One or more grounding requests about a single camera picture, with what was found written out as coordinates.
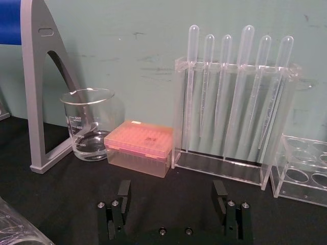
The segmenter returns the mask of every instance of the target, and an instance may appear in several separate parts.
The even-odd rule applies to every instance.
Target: orange pipette tip box
[[[173,129],[125,121],[104,139],[110,164],[164,178],[171,165]]]

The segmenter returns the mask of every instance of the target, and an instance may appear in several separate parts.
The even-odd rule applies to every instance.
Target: black clamp
[[[107,206],[104,202],[98,203],[98,232],[99,245],[224,245],[239,244],[252,245],[253,233],[251,226],[250,205],[236,204],[228,200],[227,191],[222,181],[215,180],[212,185],[212,200],[223,226],[220,232],[209,233],[193,231],[192,228],[166,229],[140,234],[136,237],[127,237],[124,229],[131,202],[131,182],[121,182],[118,197]]]

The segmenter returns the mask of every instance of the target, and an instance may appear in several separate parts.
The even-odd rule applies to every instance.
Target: rack hole
[[[324,163],[327,163],[327,155],[321,155],[320,157],[320,160],[323,161]]]
[[[323,174],[312,174],[311,178],[314,182],[316,182],[319,185],[322,185],[323,187],[327,188],[327,176]]]
[[[327,145],[322,143],[314,143],[313,147],[321,152],[327,152]]]
[[[297,170],[297,169],[289,168],[286,171],[286,175],[289,178],[291,178],[292,180],[297,181],[297,182],[304,183],[304,182],[307,182],[309,180],[308,175],[306,175],[304,172],[302,172],[300,170]]]
[[[305,150],[308,148],[308,144],[298,139],[288,139],[287,143],[294,148]]]
[[[314,163],[316,161],[315,156],[303,150],[295,150],[292,155],[301,162]]]

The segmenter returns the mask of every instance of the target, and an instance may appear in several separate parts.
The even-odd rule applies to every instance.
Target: gray stand
[[[67,139],[49,153],[45,153],[42,76],[46,54],[49,54],[58,67],[69,90],[74,91],[80,88],[56,24],[44,1],[21,1],[20,24],[31,145],[31,170],[43,174],[72,151],[71,140]]]
[[[9,112],[5,110],[5,107],[0,102],[0,121],[10,117]]]

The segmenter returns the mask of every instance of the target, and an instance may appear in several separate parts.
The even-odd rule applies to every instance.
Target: screw
[[[114,200],[112,203],[111,203],[113,206],[117,206],[119,204],[119,202],[117,200]]]
[[[193,234],[193,230],[191,228],[186,228],[185,233],[186,233],[186,235],[191,236]]]
[[[228,205],[232,207],[232,206],[235,206],[235,203],[232,200],[230,200],[230,201],[228,201]]]
[[[103,208],[104,207],[104,203],[103,202],[99,202],[98,203],[98,208]]]
[[[249,208],[250,205],[248,205],[247,203],[242,203],[242,207],[243,207],[243,208]]]
[[[160,236],[164,236],[166,233],[167,233],[167,230],[165,228],[162,227],[159,229]]]

